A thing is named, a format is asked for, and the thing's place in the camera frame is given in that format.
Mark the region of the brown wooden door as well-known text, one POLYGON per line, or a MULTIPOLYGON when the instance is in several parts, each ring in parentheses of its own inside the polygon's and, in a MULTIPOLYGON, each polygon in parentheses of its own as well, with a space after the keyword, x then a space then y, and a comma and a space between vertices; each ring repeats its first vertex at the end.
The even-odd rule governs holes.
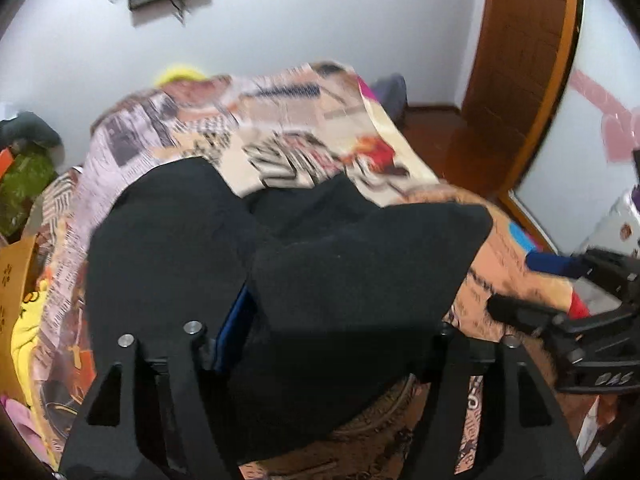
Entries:
POLYGON ((494 197, 510 188, 544 135, 564 88, 582 0, 486 0, 444 178, 494 197))

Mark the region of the grey purple backpack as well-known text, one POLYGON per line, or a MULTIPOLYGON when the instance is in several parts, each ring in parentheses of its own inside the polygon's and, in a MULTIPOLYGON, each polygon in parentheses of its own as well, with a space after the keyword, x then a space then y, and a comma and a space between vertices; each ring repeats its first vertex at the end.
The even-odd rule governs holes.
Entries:
POLYGON ((391 74, 378 78, 370 88, 396 127, 405 123, 408 107, 408 93, 405 78, 401 74, 391 74))

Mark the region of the yellow garment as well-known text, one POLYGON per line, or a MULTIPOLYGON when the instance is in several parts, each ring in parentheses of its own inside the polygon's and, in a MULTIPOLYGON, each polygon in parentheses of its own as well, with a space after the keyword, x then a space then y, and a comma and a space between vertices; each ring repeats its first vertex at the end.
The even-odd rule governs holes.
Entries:
POLYGON ((40 278, 35 289, 24 296, 11 335, 11 358, 25 398, 24 404, 28 408, 32 406, 32 386, 29 379, 30 355, 38 344, 41 315, 48 290, 49 281, 46 278, 40 278))

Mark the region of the orange box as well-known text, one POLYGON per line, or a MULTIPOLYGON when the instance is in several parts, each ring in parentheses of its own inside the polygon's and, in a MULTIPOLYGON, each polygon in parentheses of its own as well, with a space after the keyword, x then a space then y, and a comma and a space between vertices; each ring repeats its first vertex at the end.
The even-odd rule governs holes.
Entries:
POLYGON ((9 148, 4 148, 0 152, 0 179, 6 174, 14 163, 14 157, 9 148))

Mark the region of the newspaper print bed blanket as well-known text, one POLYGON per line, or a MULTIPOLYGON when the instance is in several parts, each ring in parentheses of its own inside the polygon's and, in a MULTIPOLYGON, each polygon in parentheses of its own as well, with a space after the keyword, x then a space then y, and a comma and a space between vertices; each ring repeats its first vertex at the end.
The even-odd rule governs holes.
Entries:
MULTIPOLYGON (((411 203, 487 206, 494 226, 444 315, 462 332, 497 342, 510 328, 489 321, 494 292, 549 301, 562 313, 586 307, 565 278, 525 270, 535 245, 498 207, 440 184, 351 68, 303 65, 270 77, 215 76, 138 92, 91 127, 87 175, 73 168, 32 207, 49 281, 30 355, 35 424, 54 470, 96 372, 88 341, 85 270, 90 236, 125 188, 168 162, 201 157, 241 197, 254 192, 320 191, 346 177, 345 206, 365 198, 386 207, 411 203)), ((367 411, 320 441, 285 456, 241 466, 247 479, 399 479, 411 433, 427 396, 413 377, 394 385, 367 411)))

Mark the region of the black zip hoodie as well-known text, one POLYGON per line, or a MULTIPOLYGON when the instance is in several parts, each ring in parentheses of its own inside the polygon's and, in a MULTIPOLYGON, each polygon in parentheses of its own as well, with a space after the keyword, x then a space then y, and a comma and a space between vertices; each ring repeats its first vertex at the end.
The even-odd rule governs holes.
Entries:
POLYGON ((480 205, 381 207, 349 178, 235 195, 208 162, 159 166, 92 234, 87 289, 215 299, 243 289, 210 415, 239 463, 326 438, 430 358, 492 228, 480 205))

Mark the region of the pile of clothes and papers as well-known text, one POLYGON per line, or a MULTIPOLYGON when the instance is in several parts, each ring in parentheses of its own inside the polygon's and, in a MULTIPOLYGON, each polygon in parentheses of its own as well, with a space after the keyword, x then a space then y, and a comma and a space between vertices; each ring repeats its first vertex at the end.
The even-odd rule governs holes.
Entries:
POLYGON ((62 144, 60 135, 32 112, 21 112, 14 105, 1 103, 1 148, 34 144, 52 150, 62 144))

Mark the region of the wooden lap table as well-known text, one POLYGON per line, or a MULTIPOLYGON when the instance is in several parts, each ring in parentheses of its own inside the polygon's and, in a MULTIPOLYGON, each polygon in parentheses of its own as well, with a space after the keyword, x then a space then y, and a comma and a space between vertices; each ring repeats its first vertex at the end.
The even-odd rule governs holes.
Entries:
POLYGON ((1 394, 25 403, 11 358, 11 336, 21 303, 37 277, 36 238, 29 236, 1 249, 0 268, 0 373, 1 394))

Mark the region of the green patterned storage box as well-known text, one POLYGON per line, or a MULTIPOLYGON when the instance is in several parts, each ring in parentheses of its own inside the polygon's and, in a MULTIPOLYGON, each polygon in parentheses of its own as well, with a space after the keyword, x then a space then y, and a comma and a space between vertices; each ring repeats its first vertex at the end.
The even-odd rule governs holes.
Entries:
POLYGON ((1 179, 1 235, 5 238, 21 231, 32 205, 56 178, 46 151, 34 148, 18 154, 1 179))

